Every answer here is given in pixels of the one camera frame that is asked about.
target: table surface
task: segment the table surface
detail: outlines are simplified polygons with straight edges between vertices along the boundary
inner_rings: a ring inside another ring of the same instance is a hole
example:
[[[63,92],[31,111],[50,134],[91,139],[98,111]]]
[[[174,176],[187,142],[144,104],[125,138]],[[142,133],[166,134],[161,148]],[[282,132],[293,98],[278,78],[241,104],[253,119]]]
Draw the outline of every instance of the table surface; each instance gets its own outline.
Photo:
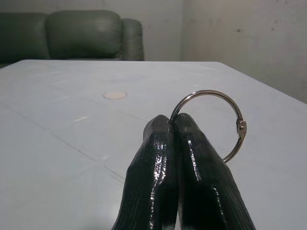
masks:
[[[248,123],[228,166],[256,227],[306,229],[306,104],[217,62],[55,60],[0,69],[0,229],[109,230],[145,124],[200,89],[228,94]],[[200,97],[182,111],[221,156],[232,149],[226,102]]]

